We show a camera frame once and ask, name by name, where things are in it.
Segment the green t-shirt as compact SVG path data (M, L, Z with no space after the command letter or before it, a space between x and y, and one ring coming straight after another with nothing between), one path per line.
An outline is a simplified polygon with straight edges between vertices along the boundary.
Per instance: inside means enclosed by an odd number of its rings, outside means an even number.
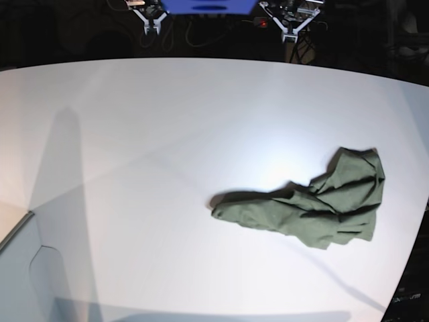
M237 191L212 201L212 217L242 227L298 238L327 249L354 239L371 241L385 173L376 149L339 148L326 172L306 186L289 182L270 193Z

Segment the black power strip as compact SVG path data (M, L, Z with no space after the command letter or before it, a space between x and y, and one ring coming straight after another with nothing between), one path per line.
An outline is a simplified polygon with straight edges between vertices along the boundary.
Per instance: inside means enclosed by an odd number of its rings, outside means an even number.
M268 28L271 20L272 18L270 17L255 17L253 19L253 25L256 28Z

